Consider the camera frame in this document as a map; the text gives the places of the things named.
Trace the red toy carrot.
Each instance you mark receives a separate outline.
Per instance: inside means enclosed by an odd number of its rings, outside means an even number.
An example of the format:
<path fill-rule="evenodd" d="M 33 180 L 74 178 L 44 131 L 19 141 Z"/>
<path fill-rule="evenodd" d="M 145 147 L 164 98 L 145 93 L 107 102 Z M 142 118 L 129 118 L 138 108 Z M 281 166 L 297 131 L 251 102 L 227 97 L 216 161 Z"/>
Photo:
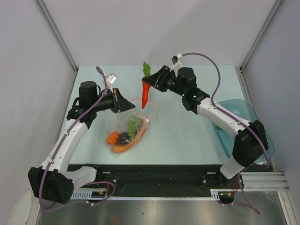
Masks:
<path fill-rule="evenodd" d="M 144 74 L 144 78 L 150 76 L 151 75 L 151 66 L 148 63 L 143 62 L 142 71 Z M 146 104 L 148 102 L 149 90 L 150 90 L 150 85 L 145 83 L 144 81 L 142 81 L 142 109 L 144 109 L 146 107 Z"/>

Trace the clear zip top bag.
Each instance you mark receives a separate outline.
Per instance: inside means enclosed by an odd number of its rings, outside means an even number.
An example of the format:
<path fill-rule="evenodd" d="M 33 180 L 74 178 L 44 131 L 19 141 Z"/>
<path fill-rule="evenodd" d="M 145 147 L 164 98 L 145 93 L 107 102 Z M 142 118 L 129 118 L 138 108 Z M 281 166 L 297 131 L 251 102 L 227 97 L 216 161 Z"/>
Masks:
<path fill-rule="evenodd" d="M 105 142 L 114 155 L 121 155 L 137 145 L 145 135 L 150 121 L 158 113 L 158 106 L 148 101 L 142 109 L 142 98 L 130 100 L 134 109 L 117 114 L 105 127 Z"/>

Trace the orange toy pumpkin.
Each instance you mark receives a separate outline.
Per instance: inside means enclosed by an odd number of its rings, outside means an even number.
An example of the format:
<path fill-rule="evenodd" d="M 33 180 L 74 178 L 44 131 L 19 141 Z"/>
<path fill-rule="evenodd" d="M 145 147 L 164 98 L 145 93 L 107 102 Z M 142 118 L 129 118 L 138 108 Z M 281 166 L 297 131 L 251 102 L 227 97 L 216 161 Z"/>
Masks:
<path fill-rule="evenodd" d="M 106 138 L 106 143 L 108 145 L 115 145 L 118 142 L 119 135 L 119 132 L 111 132 Z"/>

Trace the dark purple toy fruit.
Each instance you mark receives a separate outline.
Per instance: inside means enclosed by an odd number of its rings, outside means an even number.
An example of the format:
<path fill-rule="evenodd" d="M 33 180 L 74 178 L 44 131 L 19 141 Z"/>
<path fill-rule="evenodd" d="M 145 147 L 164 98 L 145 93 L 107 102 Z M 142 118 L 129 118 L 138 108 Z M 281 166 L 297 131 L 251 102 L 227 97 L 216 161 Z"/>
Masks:
<path fill-rule="evenodd" d="M 130 143 L 130 136 L 127 132 L 122 132 L 118 136 L 118 145 L 127 145 Z"/>

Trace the green toy grapes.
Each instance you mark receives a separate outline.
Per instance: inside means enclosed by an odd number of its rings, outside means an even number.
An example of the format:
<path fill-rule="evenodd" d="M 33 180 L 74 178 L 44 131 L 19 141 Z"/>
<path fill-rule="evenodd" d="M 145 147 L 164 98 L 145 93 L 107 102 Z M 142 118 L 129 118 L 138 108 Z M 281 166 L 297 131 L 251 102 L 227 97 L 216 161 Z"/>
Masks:
<path fill-rule="evenodd" d="M 130 140 L 133 140 L 137 134 L 137 130 L 139 129 L 142 122 L 142 118 L 137 116 L 130 116 L 128 122 L 128 129 L 127 132 L 130 136 Z"/>

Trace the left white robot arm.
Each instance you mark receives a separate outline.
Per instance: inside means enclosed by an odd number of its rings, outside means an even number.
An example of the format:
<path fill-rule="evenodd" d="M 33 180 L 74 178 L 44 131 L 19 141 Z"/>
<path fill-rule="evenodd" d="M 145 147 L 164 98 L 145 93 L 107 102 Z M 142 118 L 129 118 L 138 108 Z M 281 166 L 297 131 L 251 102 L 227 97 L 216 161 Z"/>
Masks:
<path fill-rule="evenodd" d="M 39 167 L 32 167 L 28 178 L 33 194 L 40 202 L 66 204 L 74 190 L 87 184 L 97 188 L 103 184 L 101 173 L 90 166 L 68 172 L 69 162 L 83 136 L 87 133 L 99 111 L 121 113 L 134 109 L 119 89 L 103 90 L 94 81 L 80 84 L 79 96 L 67 114 L 67 121 L 60 138 Z"/>

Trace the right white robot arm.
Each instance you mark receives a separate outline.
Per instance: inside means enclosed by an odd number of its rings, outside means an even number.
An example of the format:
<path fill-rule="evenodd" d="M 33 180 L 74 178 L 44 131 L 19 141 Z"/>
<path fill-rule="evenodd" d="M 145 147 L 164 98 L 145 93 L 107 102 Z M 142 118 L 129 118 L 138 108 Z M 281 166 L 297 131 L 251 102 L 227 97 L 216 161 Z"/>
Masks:
<path fill-rule="evenodd" d="M 261 155 L 268 155 L 263 124 L 258 120 L 250 122 L 238 117 L 215 103 L 212 97 L 197 87 L 192 68 L 181 67 L 175 72 L 163 66 L 158 72 L 144 77 L 142 82 L 160 92 L 170 90 L 180 95 L 187 111 L 210 120 L 234 139 L 232 156 L 221 166 L 221 173 L 216 176 L 216 182 L 221 188 L 229 187 L 233 177 L 251 166 Z"/>

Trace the blue plastic food tray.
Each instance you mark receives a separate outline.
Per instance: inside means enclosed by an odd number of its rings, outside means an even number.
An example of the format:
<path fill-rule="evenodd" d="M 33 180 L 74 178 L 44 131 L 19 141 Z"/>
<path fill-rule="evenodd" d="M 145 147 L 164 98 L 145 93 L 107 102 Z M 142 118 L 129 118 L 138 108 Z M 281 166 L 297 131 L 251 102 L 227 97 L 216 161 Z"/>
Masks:
<path fill-rule="evenodd" d="M 249 103 L 241 99 L 230 99 L 218 102 L 222 107 L 229 110 L 231 113 L 236 115 L 236 117 L 242 117 L 246 120 L 254 122 L 255 120 L 260 121 L 258 115 L 256 114 L 255 110 L 251 107 Z M 234 145 L 234 139 L 228 135 L 223 130 L 218 130 L 217 125 L 212 123 L 212 127 L 215 132 L 215 138 L 218 139 L 220 146 L 222 147 L 223 152 L 230 158 L 232 156 L 232 150 Z"/>

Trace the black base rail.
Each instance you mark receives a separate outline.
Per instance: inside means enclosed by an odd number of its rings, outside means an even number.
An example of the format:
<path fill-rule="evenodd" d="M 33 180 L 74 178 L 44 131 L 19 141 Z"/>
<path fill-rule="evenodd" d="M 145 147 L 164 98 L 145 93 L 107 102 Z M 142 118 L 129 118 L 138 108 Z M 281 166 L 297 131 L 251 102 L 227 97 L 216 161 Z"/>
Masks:
<path fill-rule="evenodd" d="M 96 178 L 83 188 L 118 197 L 208 197 L 244 188 L 242 176 L 225 178 L 220 165 L 91 165 Z"/>

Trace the aluminium frame profile right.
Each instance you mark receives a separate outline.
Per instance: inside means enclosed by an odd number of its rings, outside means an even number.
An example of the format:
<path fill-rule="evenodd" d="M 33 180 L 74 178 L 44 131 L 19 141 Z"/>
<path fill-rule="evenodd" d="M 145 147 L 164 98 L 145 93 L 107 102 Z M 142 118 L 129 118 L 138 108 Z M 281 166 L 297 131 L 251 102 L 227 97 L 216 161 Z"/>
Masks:
<path fill-rule="evenodd" d="M 283 172 L 243 172 L 241 176 L 246 192 L 277 192 L 287 224 L 300 223 L 300 215 Z"/>

